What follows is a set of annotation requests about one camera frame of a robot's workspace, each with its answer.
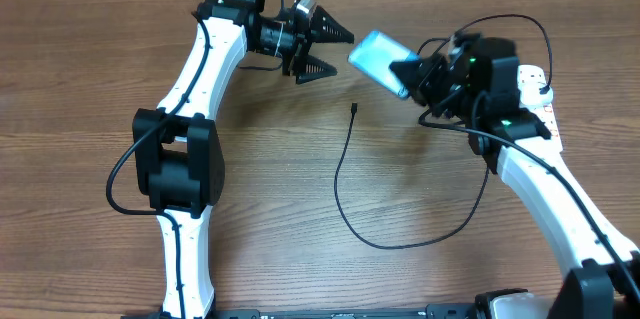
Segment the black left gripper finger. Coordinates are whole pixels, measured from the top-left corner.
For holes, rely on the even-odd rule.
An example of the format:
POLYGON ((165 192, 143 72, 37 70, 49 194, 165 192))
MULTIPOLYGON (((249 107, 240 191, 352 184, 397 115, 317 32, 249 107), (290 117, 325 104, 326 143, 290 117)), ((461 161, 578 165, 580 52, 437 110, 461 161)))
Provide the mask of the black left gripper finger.
POLYGON ((354 34, 340 25, 322 6, 317 6, 310 22, 315 43, 354 43, 354 34))
POLYGON ((306 84, 317 79, 336 76, 337 69, 314 56, 306 55, 295 61, 294 74, 297 84, 306 84))

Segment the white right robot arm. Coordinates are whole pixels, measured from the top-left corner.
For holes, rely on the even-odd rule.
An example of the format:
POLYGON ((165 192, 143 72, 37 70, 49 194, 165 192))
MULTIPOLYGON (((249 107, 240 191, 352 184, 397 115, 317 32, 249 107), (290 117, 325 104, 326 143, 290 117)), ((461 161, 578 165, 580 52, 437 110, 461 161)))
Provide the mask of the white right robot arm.
POLYGON ((389 69, 428 113, 463 121, 472 151, 528 209, 563 276, 547 317, 638 317, 639 248, 564 163, 549 83, 521 65, 513 41, 464 35, 447 55, 408 56, 389 69))

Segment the blue Galaxy smartphone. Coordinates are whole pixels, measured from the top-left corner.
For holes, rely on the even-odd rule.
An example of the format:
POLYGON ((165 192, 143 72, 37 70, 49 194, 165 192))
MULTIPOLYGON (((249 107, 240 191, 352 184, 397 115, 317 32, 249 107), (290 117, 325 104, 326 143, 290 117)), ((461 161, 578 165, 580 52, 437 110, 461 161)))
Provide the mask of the blue Galaxy smartphone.
POLYGON ((390 70, 395 62, 415 61, 419 56, 380 31, 371 31, 349 54, 348 62, 400 99, 409 91, 390 70))

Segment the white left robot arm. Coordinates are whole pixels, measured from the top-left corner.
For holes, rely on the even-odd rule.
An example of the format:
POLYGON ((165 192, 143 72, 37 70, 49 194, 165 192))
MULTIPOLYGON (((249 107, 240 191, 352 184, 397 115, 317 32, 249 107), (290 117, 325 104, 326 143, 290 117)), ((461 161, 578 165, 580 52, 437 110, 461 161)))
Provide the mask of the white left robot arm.
POLYGON ((140 192, 163 239, 166 291, 158 318, 209 318, 215 289, 209 270, 209 222, 220 199, 225 163, 216 117, 232 74, 247 53, 280 59, 299 84, 334 76, 310 55, 315 43, 347 43, 353 34, 315 0, 295 0, 275 17, 266 0, 204 0, 182 72, 154 110, 132 123, 140 192))

